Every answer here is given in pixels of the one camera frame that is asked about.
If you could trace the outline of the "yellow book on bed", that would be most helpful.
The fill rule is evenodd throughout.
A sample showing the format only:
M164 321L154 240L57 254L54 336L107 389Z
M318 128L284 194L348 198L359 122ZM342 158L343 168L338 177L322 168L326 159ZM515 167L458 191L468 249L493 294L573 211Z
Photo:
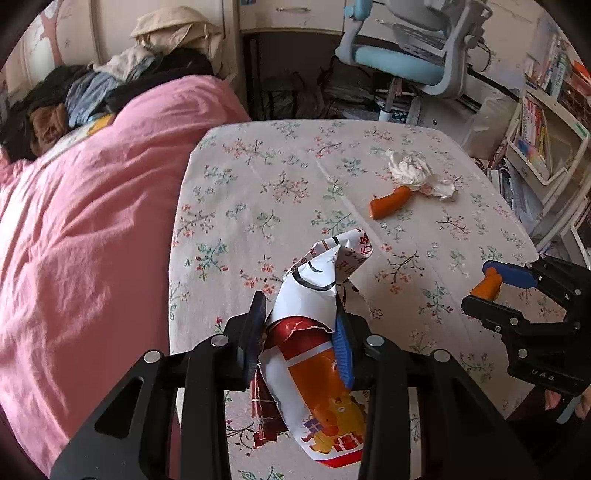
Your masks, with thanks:
M114 113L104 115L100 118L97 118L96 120L76 128L75 130L70 131L61 137L55 143L55 145L44 154L44 157L48 159L54 159L73 146L95 135L102 129L110 126L114 122L115 118L116 115Z

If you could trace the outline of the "pile of clothes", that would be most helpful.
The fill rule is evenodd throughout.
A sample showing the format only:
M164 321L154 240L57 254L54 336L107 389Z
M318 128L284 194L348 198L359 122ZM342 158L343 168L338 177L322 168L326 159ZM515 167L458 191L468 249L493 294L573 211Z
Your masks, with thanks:
M1 71L18 40L53 1L1 4ZM35 160L64 135L134 97L186 75L221 75L225 32L187 6L140 17L134 44L104 63L59 65L22 92L1 84L1 151L10 161Z

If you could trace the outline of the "blue grey desk chair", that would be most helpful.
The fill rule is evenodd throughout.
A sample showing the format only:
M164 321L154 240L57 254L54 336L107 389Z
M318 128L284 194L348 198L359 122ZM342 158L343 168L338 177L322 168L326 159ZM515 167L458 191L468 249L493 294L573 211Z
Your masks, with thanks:
M397 50L356 42L370 19L374 3L355 1L344 9L348 24L335 49L339 61L388 73L393 80L379 115L393 119L394 99L404 81L421 94L456 99L464 93L469 52L483 40L484 24L493 15L485 1L388 1L386 8L401 19L391 30Z

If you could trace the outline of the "pink duvet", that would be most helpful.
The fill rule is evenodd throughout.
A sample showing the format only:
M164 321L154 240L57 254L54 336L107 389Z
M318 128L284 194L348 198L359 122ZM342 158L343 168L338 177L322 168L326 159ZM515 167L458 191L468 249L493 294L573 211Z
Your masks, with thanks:
M187 76L57 157L1 166L1 411L48 473L146 351L168 348L168 259L189 156L247 114Z

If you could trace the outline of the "floral tablecloth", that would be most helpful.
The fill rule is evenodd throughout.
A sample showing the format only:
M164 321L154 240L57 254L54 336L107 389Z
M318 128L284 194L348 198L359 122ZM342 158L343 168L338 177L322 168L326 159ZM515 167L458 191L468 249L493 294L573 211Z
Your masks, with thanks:
M391 154L424 160L453 199L418 195L386 220L370 201L390 194ZM361 228L374 252L353 274L370 327L404 349L449 350L503 414L529 386L506 371L500 338L461 301L489 260L537 252L486 175L449 136L363 121L273 121L219 127L197 145L182 181L169 262L169 345L192 349L245 312L274 301L290 266L318 241Z

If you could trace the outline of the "orange sausage piece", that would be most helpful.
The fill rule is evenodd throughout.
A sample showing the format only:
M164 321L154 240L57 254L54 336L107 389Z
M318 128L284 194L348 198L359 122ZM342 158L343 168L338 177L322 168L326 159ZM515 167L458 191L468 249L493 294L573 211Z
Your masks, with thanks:
M503 277L494 267L488 267L483 280L470 291L470 295L493 302L499 297Z
M408 186L399 186L391 194L370 201L370 217L374 220L387 218L404 207L412 196L413 191Z

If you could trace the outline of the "white desk with drawer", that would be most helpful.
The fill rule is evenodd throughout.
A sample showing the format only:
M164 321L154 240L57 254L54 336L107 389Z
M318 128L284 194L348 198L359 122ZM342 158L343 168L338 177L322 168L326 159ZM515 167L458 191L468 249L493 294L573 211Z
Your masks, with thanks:
M329 34L344 31L344 16L352 1L242 1L239 23L243 32L276 30L311 30ZM532 31L529 23L520 23L503 8L505 1L493 1L494 16L485 25L486 45L470 54L470 63L484 78L471 77L467 94L476 99L490 89L505 87L519 94L525 85L522 66ZM376 1L369 19L363 24L361 36L376 39L380 44L396 44L394 24L411 27L402 17L390 12L385 1Z

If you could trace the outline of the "white bookshelf with books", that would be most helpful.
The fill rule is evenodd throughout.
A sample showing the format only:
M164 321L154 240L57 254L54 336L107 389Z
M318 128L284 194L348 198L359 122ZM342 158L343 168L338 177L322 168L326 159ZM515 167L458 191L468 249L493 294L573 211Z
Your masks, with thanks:
M496 161L500 191L538 252L590 266L590 125L574 111L575 51L547 14Z

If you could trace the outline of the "white wardrobe with tree decal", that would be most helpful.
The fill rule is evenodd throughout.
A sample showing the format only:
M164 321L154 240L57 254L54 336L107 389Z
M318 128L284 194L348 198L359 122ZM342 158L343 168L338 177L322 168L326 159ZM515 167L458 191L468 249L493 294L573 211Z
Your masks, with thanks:
M59 65L104 63L134 44L131 33L145 14L187 6L223 25L221 1L53 1L31 22L1 71L13 93L32 88Z

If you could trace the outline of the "red orange snack bag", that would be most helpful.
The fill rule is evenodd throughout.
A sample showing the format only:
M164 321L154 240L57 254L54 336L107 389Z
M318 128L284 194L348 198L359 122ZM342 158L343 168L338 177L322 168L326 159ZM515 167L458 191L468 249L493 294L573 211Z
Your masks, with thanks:
M257 447L287 433L325 466L361 460L367 413L353 395L342 316L368 312L349 277L372 253L353 228L318 241L284 274L252 384Z

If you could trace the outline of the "white crumpled tissue ball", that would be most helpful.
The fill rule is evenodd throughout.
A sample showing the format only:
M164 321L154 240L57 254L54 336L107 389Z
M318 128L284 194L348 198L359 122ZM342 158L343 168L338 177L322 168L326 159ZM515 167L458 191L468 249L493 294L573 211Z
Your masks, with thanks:
M387 150L388 169L399 186L409 187L428 197L450 200L456 193L454 183L436 173L430 165L416 153Z

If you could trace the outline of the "white plastic bag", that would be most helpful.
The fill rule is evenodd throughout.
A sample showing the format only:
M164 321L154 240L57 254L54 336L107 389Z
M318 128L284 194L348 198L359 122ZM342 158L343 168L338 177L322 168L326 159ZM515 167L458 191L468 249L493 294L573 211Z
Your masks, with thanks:
M487 96L472 120L461 146L468 156L491 160L510 125L518 102L501 93Z

